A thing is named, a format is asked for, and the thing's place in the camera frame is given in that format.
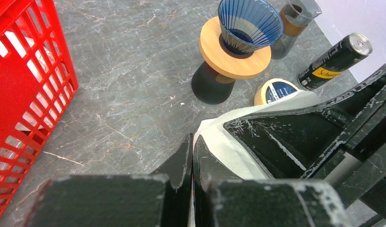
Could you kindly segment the white paper coffee filter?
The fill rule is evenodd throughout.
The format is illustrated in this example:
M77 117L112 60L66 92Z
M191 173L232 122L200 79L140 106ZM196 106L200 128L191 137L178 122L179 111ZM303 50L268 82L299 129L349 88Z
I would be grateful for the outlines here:
M265 163L241 143L238 136L261 139L255 123L240 117L271 111L294 110L319 104L318 96L308 91L297 91L270 104L232 110L218 118L203 120L193 137L193 154L198 154L198 140L203 140L209 152L227 169L242 179L272 179Z

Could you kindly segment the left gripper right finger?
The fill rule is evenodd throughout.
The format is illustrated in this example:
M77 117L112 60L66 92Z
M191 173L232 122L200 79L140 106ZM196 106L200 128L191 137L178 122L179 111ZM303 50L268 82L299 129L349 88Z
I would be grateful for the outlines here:
M237 178L214 154L204 138L198 136L193 148L193 198L194 220L197 227L209 227L211 210L207 206L207 190L210 181Z

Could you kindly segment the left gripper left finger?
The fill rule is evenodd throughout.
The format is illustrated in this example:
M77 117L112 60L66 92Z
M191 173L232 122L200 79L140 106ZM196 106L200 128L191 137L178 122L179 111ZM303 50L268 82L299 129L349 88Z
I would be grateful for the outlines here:
M151 175L166 174L169 178L163 199L161 226L188 227L193 175L193 135L187 134L176 152Z

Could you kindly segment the blue glass dripper cone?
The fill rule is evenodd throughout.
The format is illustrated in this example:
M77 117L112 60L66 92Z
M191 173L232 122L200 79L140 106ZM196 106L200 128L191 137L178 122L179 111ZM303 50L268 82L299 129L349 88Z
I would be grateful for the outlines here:
M284 30L279 13L265 0L222 0L218 17L223 44L236 55L274 44Z

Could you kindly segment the wooden dripper ring holder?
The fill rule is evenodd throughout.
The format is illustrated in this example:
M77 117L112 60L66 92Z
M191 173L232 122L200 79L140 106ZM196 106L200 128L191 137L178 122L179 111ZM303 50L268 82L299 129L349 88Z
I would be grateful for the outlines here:
M217 73L232 79L251 79L261 74L271 62L271 48L263 47L249 55L230 52L223 43L218 17L201 29L199 49L205 62Z

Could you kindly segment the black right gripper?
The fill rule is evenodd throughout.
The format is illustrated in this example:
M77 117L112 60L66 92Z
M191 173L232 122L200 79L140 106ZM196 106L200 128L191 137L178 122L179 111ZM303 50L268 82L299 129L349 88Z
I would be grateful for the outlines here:
M240 117L255 123L263 138L238 138L274 178L306 178L306 170L338 136L333 145L345 158L326 180L345 208L362 201L386 219L386 63L328 104Z

